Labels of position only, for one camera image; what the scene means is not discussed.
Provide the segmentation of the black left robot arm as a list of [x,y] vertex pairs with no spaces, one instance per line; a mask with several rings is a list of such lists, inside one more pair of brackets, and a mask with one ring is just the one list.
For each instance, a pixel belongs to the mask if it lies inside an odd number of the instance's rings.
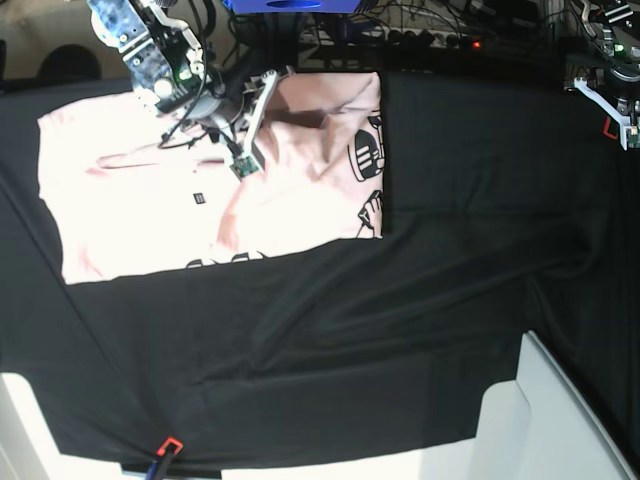
[[572,88],[606,115],[603,133],[622,149],[639,148],[639,3],[570,1],[586,46],[571,55],[585,69]]

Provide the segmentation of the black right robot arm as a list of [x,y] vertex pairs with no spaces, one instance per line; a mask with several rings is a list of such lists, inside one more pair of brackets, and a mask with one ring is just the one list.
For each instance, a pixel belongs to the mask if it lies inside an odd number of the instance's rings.
[[91,1],[96,36],[119,52],[144,107],[172,119],[159,146],[193,147],[208,137],[226,148],[238,179],[264,170],[256,145],[267,107],[289,66],[262,73],[245,56],[225,72],[210,60],[206,33],[168,15],[165,1]]

